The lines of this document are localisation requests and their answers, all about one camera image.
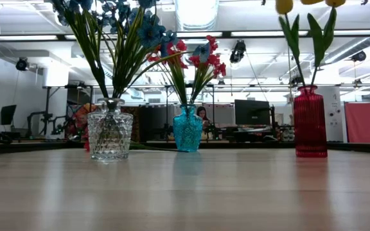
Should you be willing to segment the clear faceted glass vase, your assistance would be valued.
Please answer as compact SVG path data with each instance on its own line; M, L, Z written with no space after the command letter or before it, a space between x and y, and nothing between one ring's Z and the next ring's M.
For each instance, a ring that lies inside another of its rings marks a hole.
M128 158L134 116L121 111L124 104L119 98L100 98L98 109L88 114L89 154L93 160Z

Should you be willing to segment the blue artificial flower bunch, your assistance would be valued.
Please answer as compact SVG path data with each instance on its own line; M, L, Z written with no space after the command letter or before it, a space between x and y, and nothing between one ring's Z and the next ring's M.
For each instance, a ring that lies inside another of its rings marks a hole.
M98 25L96 12L92 13L93 0L50 0L58 20L71 28L92 75L100 87L104 98L108 98L105 73L101 64L100 46L102 27Z
M103 12L96 12L103 30L101 44L107 46L113 62L113 91L108 98L120 98L144 74L141 66L150 62L148 56L158 45L180 40L176 33L160 25L157 14L150 11L158 0L137 2L137 8L130 8L127 0L100 0Z

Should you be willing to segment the red ribbed glass vase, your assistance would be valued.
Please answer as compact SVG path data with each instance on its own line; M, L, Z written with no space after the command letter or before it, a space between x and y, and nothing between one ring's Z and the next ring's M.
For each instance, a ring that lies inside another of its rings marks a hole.
M316 85L299 87L294 98L295 154L304 158L327 158L324 98Z

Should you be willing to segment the teal glass vase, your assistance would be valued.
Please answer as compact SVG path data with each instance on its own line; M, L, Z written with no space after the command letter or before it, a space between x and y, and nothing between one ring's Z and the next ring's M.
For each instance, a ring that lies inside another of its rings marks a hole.
M173 118L173 134L179 151L196 152L202 138L202 118L195 113L195 105L183 104L181 113Z

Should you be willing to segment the person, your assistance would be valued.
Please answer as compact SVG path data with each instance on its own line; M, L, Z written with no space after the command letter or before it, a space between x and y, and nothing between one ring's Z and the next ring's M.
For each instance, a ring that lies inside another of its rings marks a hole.
M210 120L207 118L206 109L204 107L198 107L197 115L202 119L202 127L205 130L210 124Z

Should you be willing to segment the black partition panel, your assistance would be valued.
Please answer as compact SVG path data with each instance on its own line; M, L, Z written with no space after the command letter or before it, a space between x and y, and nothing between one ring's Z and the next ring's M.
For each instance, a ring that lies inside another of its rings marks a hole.
M170 131L169 110L162 105L142 105L127 107L127 113L134 116L131 140L146 143L148 141L166 141Z

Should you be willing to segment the large black monitor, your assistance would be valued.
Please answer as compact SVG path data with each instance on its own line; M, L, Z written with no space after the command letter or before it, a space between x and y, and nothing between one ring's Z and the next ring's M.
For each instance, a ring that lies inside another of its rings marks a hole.
M270 105L268 101L234 101L235 123L237 125L270 126Z

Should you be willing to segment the white tower cabinet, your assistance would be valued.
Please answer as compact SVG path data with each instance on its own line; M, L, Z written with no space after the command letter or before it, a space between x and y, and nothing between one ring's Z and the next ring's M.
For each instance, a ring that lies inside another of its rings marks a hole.
M326 110L326 135L327 141L343 142L342 130L342 106L340 100L340 89L328 87L324 97Z

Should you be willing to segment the coral partition panel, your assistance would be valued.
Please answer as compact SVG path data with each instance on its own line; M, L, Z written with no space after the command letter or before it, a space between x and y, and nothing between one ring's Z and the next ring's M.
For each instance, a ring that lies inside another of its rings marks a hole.
M348 142L370 143L370 103L344 105Z

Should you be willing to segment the small black monitor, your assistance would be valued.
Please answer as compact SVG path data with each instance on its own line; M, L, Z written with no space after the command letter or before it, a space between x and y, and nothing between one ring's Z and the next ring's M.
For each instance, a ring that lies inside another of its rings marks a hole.
M0 125L11 125L17 105L10 105L1 108Z

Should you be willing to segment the black overhead frame bar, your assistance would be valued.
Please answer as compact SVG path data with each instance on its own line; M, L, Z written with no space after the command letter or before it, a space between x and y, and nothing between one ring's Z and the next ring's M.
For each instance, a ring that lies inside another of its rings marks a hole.
M218 39L280 39L284 37L282 31L182 31L177 33L180 39L204 39L211 35ZM370 37L370 29L366 30L335 30L335 37ZM0 35L0 42L44 42L44 41L72 41L76 40L73 34L48 35Z

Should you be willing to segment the silver ceiling duct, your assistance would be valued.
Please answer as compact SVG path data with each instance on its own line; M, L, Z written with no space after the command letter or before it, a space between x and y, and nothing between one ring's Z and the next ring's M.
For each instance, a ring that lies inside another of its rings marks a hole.
M216 25L219 0L173 0L179 37L190 51L207 43Z

